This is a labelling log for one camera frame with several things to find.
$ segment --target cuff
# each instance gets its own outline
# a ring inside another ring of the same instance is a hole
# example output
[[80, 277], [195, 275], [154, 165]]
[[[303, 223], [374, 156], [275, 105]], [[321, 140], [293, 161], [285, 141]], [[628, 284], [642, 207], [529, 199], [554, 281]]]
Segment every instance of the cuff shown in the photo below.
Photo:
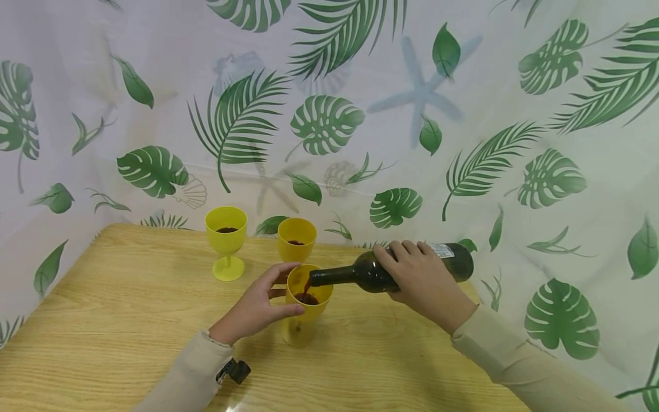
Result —
[[215, 376], [232, 356], [231, 346], [214, 341], [207, 330], [201, 330], [183, 348], [176, 362], [197, 376], [207, 376], [215, 380]]
[[526, 337], [492, 309], [479, 305], [451, 339], [453, 347], [480, 366], [493, 381], [514, 362]]

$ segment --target black clip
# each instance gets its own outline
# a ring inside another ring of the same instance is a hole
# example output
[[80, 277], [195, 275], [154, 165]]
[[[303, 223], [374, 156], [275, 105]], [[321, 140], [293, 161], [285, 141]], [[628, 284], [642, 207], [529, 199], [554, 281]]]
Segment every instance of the black clip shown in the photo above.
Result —
[[252, 369], [244, 361], [238, 361], [234, 358], [224, 365], [222, 370], [215, 376], [215, 381], [220, 384], [225, 375], [229, 375], [234, 382], [238, 385], [243, 383], [243, 380], [252, 372]]

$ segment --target person's left hand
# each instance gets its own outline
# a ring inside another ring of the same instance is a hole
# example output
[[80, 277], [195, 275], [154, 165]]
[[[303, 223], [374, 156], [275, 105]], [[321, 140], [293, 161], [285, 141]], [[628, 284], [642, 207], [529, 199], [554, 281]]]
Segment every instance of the person's left hand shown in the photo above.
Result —
[[286, 295], [286, 289], [273, 289], [286, 284], [288, 274], [299, 263], [280, 263], [266, 270], [243, 293], [226, 315], [208, 330], [210, 337], [220, 343], [233, 345], [238, 339], [261, 332], [278, 320], [304, 313], [298, 304], [272, 306], [270, 299]]

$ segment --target white curtain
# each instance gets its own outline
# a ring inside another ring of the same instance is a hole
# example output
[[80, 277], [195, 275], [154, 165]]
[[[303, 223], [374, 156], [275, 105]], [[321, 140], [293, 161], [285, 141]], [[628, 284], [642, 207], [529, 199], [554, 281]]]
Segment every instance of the white curtain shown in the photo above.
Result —
[[460, 241], [483, 304], [659, 410], [655, 19], [649, 0], [4, 2], [0, 347], [106, 225], [201, 230], [231, 204], [259, 236], [302, 216], [323, 243]]

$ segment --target hand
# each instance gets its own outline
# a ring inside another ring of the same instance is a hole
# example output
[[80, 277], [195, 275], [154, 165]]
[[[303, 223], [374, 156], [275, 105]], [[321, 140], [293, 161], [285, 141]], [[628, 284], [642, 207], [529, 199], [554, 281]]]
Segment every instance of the hand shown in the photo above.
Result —
[[389, 296], [453, 335], [476, 311], [476, 304], [462, 292], [444, 262], [426, 243], [391, 242], [389, 248], [395, 259], [380, 245], [373, 249], [378, 262], [400, 288], [400, 292]]
[[272, 306], [270, 299], [286, 295], [286, 289], [272, 286], [285, 285], [289, 272], [299, 263], [280, 263], [266, 270], [247, 288], [243, 296], [226, 315], [208, 330], [210, 337], [220, 343], [233, 345], [238, 339], [261, 332], [278, 320], [304, 313], [302, 305]]

